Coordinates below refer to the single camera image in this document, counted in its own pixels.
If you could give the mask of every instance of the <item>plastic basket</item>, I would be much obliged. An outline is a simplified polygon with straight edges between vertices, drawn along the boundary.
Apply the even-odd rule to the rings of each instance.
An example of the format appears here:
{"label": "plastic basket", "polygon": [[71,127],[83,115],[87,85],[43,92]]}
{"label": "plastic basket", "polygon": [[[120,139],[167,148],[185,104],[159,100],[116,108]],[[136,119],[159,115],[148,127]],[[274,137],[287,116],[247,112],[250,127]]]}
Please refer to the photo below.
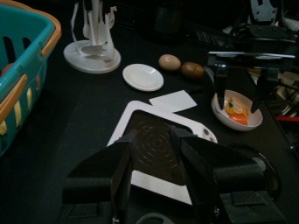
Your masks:
{"label": "plastic basket", "polygon": [[0,0],[0,155],[9,148],[43,90],[47,59],[61,36],[57,19]]}

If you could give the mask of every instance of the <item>white plate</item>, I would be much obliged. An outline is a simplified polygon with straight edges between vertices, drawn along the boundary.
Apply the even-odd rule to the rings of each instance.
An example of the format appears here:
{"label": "white plate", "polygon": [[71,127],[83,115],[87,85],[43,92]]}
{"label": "white plate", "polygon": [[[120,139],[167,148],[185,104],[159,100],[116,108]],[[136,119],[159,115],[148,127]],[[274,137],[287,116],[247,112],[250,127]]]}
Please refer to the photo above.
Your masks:
{"label": "white plate", "polygon": [[164,77],[149,66],[143,64],[133,64],[125,67],[123,71],[125,83],[143,91],[155,91],[164,84]]}

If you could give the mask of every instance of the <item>brown egg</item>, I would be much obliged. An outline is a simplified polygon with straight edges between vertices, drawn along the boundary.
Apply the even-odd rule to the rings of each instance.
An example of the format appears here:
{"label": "brown egg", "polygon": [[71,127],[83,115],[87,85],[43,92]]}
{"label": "brown egg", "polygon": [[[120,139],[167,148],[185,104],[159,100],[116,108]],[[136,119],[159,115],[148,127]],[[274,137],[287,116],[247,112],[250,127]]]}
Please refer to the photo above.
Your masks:
{"label": "brown egg", "polygon": [[4,66],[4,69],[3,69],[3,71],[1,71],[1,73],[0,73],[0,76],[3,76],[3,75],[5,74],[7,70],[8,70],[9,67],[12,66],[12,64],[13,64],[13,63],[9,63],[8,65]]}
{"label": "brown egg", "polygon": [[171,54],[164,54],[159,59],[159,66],[165,71],[175,71],[180,68],[180,60]]}
{"label": "brown egg", "polygon": [[185,62],[181,65],[181,74],[185,77],[197,80],[204,75],[204,68],[193,62]]}

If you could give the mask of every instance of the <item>black table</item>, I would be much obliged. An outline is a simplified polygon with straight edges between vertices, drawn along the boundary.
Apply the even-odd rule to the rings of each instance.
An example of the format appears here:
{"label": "black table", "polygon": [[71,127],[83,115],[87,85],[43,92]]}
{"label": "black table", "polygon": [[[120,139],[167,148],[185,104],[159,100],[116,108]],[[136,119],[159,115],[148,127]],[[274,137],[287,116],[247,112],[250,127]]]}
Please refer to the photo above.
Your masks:
{"label": "black table", "polygon": [[[206,65],[210,49],[188,41],[179,45],[163,45],[147,40],[133,29],[116,26],[112,38],[121,55],[119,68],[107,74],[81,73],[67,64],[63,57],[63,49],[72,42],[71,13],[63,14],[56,10],[51,13],[60,20],[63,35],[49,57],[40,99],[9,150],[0,158],[1,223],[57,223],[64,179],[79,162],[107,146],[127,104],[132,100],[149,103],[148,99],[156,96],[199,87],[203,87],[203,91],[191,95],[197,106],[177,114],[203,123],[215,133],[220,144],[243,143],[260,150],[282,180],[282,192],[275,203],[287,223],[298,223],[299,167],[267,105],[262,106],[262,125],[250,132],[238,132],[227,128],[211,112],[208,81],[185,80],[179,72],[167,73],[159,68],[157,59],[165,53],[176,55],[181,62]],[[164,78],[161,89],[141,92],[125,84],[121,72],[125,66],[135,63],[160,70]],[[246,74],[234,72],[230,78],[228,88],[250,96],[252,82]],[[133,189],[135,206],[128,209],[132,212],[128,215],[131,223],[145,212],[164,209],[164,202],[155,204],[153,199],[151,193]],[[177,223],[191,223],[188,213],[185,217],[176,213],[180,209],[181,206],[173,203],[168,208],[169,217]]]}

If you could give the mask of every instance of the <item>white bowl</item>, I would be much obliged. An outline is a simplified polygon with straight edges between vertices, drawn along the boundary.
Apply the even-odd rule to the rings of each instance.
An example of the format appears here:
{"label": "white bowl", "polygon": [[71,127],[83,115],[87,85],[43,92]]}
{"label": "white bowl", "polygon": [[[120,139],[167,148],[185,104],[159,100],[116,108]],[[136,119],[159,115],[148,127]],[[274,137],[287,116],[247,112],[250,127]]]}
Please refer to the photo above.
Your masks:
{"label": "white bowl", "polygon": [[[231,91],[231,90],[226,90],[224,105],[228,102],[228,98],[231,98],[231,97],[238,98],[238,100],[248,107],[248,109],[251,109],[252,101],[243,94],[239,94],[238,92]],[[235,122],[234,120],[231,120],[230,115],[226,112],[226,110],[220,109],[216,95],[214,95],[212,100],[211,100],[211,109],[212,109],[214,115],[219,118],[222,123],[226,124],[234,130],[240,130],[240,131],[252,130],[263,122],[263,116],[262,116],[259,109],[256,110],[256,112],[254,114],[250,113],[247,125],[240,124],[240,123]]]}

